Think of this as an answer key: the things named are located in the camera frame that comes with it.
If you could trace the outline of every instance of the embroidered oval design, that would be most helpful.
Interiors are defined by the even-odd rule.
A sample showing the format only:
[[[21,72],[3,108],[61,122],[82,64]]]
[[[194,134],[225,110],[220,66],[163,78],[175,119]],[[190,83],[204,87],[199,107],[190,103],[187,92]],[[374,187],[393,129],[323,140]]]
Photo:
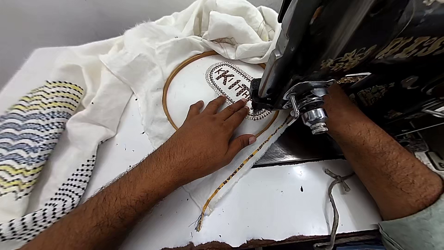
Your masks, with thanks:
[[[250,108],[246,119],[257,121],[271,114],[268,110],[253,111],[250,101],[250,84],[253,77],[230,62],[211,65],[205,73],[206,82],[218,94],[226,95],[226,103],[231,105],[245,98]]]

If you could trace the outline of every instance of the finger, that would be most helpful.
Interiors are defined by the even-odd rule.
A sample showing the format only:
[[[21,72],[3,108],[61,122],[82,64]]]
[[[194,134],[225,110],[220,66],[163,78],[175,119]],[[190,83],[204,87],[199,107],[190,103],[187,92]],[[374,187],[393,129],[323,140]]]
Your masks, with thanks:
[[[242,98],[240,100],[238,100],[237,102],[231,104],[230,106],[224,108],[219,114],[217,114],[219,117],[221,117],[222,119],[226,120],[228,119],[230,116],[232,116],[234,114],[234,112],[239,111],[241,108],[243,108],[245,106],[245,104],[247,103],[247,100],[245,98]]]
[[[245,106],[241,108],[239,111],[235,112],[225,121],[227,122],[228,126],[230,126],[234,131],[244,121],[244,118],[247,116],[249,110],[250,109],[247,106]]]
[[[205,109],[202,111],[202,114],[210,114],[214,115],[218,112],[220,106],[225,102],[225,95],[221,95],[218,98],[210,101]]]
[[[203,101],[200,100],[193,105],[190,106],[190,110],[188,110],[188,114],[186,115],[185,120],[190,119],[193,116],[196,116],[200,113],[200,109],[203,107]]]
[[[227,157],[231,161],[236,156],[236,154],[239,153],[239,151],[241,151],[246,146],[253,144],[255,141],[256,137],[252,134],[243,134],[236,137],[228,145]]]

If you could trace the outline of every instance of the hairy arm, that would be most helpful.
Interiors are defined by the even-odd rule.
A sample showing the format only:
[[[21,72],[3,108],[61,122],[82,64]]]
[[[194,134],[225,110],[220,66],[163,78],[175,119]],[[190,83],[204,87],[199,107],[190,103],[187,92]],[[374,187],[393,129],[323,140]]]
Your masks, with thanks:
[[[384,220],[415,214],[433,204],[443,181],[366,117],[339,85],[329,89],[324,108],[329,134],[376,201]]]
[[[245,99],[217,113],[225,97],[190,107],[177,132],[129,172],[61,218],[22,249],[114,249],[157,202],[227,165],[254,135],[230,141],[248,113]]]

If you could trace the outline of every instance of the wooden embroidery hoop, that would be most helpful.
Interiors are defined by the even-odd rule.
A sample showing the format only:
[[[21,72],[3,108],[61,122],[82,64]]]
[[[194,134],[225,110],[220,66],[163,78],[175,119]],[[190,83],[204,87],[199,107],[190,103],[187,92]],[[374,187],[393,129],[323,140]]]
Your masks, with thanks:
[[[179,64],[179,66],[177,66],[170,74],[170,76],[167,78],[167,81],[165,82],[165,86],[163,87],[163,94],[162,94],[162,106],[163,106],[163,111],[165,112],[166,117],[168,118],[168,121],[171,123],[171,125],[173,126],[173,128],[175,130],[178,130],[178,127],[176,126],[176,124],[174,124],[173,119],[170,116],[170,112],[168,112],[168,108],[167,108],[167,94],[168,94],[168,89],[170,87],[171,81],[173,80],[173,78],[177,75],[177,73],[179,73],[179,71],[181,71],[185,66],[187,66],[188,64],[196,61],[197,59],[206,57],[206,56],[214,56],[214,55],[218,55],[218,53],[216,51],[208,51],[208,52],[204,52],[202,54],[198,54],[195,56],[192,56],[188,59],[186,59],[185,61],[183,61],[181,64]],[[259,64],[259,66],[261,66],[263,69],[265,69],[265,64],[261,63]],[[258,134],[256,134],[255,136],[258,137],[260,136],[263,132],[265,132],[274,122],[274,120],[276,120],[276,118],[278,117],[279,114],[279,110],[274,112],[274,116],[271,119],[271,121],[267,124],[267,126],[265,126],[264,129],[262,129]]]

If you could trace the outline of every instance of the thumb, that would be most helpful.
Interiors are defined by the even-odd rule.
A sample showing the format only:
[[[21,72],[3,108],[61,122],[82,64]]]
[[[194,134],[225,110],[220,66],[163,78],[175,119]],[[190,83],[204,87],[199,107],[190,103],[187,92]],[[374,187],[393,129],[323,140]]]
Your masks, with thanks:
[[[256,141],[256,137],[252,134],[243,134],[236,137],[228,145],[227,155],[230,159],[233,159],[236,154],[239,153],[246,146],[253,144]]]

